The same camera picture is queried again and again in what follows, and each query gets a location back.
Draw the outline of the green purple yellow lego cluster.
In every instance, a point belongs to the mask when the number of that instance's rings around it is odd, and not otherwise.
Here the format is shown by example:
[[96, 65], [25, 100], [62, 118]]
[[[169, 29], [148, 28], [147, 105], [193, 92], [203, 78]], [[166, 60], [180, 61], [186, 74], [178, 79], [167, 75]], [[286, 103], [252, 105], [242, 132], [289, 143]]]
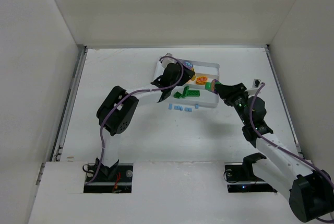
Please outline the green purple yellow lego cluster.
[[206, 82], [205, 89], [207, 91], [217, 94], [216, 84], [220, 84], [220, 82], [217, 79], [213, 79], [211, 82]]

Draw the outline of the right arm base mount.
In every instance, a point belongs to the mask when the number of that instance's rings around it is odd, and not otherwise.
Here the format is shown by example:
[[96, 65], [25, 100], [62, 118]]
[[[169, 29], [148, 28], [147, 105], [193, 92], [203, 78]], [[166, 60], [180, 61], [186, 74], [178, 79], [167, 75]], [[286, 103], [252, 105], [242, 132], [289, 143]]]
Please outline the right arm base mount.
[[229, 193], [276, 193], [271, 185], [253, 173], [253, 165], [266, 157], [255, 153], [243, 158], [242, 163], [225, 163], [224, 180]]

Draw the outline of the small green lego brick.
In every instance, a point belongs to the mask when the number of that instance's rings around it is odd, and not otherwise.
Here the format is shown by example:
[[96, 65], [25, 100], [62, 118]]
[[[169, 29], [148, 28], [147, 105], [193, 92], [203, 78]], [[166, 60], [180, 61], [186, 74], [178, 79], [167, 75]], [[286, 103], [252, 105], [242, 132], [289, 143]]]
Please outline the small green lego brick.
[[182, 98], [182, 94], [181, 94], [180, 92], [177, 91], [177, 92], [173, 95], [173, 97], [179, 99], [179, 98]]

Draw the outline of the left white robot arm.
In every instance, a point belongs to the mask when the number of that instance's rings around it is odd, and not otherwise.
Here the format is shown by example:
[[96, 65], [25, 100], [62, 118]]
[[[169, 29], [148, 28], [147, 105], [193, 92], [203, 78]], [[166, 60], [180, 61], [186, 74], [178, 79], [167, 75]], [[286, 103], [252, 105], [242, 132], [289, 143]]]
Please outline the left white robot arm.
[[163, 74], [158, 76], [149, 86], [132, 92], [115, 86], [108, 94], [97, 111], [100, 125], [101, 156], [92, 179], [93, 182], [102, 169], [102, 160], [105, 152], [105, 140], [103, 131], [106, 130], [111, 136], [124, 132], [135, 113], [140, 102], [145, 104], [159, 103], [167, 99], [172, 90], [177, 86], [186, 84], [195, 75], [195, 72], [187, 68], [180, 61], [168, 63]]

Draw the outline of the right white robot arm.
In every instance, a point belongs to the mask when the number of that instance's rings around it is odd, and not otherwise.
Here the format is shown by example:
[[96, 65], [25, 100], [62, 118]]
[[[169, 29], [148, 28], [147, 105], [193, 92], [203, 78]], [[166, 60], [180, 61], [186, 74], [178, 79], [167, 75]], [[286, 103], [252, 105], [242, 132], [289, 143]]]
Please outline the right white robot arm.
[[211, 84], [211, 90], [236, 110], [245, 139], [258, 150], [244, 158], [246, 174], [262, 179], [279, 192], [299, 221], [330, 223], [322, 216], [333, 212], [333, 182], [326, 171], [289, 151], [266, 124], [265, 102], [258, 96], [264, 86], [262, 82], [250, 95], [243, 83]]

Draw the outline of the yellow orange patterned lego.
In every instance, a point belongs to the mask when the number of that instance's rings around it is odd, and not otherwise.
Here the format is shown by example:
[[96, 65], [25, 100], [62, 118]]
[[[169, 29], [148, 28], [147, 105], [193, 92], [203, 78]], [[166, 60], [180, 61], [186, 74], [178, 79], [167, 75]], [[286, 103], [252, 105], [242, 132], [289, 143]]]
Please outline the yellow orange patterned lego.
[[196, 78], [196, 84], [201, 85], [201, 86], [205, 85], [207, 80], [208, 80], [207, 76], [199, 76], [199, 77]]

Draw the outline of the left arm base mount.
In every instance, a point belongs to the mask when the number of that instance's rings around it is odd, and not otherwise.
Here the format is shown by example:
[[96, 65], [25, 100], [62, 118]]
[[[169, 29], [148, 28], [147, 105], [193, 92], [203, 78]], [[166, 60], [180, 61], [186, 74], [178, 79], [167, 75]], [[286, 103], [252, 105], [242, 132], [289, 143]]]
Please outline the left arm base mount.
[[83, 186], [84, 193], [123, 194], [132, 192], [134, 173], [134, 165], [132, 163], [119, 163], [118, 160], [110, 167], [101, 164], [95, 176], [99, 163], [100, 160], [96, 158], [95, 164], [82, 166], [82, 170], [86, 174], [85, 184]]

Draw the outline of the purple round lego piece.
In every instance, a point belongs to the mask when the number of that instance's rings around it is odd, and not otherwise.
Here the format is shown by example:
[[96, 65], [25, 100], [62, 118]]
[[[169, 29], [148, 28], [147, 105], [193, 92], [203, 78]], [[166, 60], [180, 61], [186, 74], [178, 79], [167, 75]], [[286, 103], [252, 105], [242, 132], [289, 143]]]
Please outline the purple round lego piece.
[[187, 67], [188, 69], [192, 69], [192, 68], [193, 68], [193, 64], [190, 63], [190, 62], [184, 62], [183, 65], [184, 65], [185, 67]]

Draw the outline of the green lego plate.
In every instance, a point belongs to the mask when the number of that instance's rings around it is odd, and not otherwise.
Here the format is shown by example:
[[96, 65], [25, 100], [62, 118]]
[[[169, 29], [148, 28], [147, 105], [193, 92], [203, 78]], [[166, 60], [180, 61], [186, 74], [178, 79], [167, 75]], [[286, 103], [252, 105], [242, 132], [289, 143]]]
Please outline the green lego plate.
[[187, 95], [188, 95], [188, 91], [189, 91], [189, 86], [186, 86], [183, 90], [183, 93], [182, 93], [182, 98], [186, 98]]

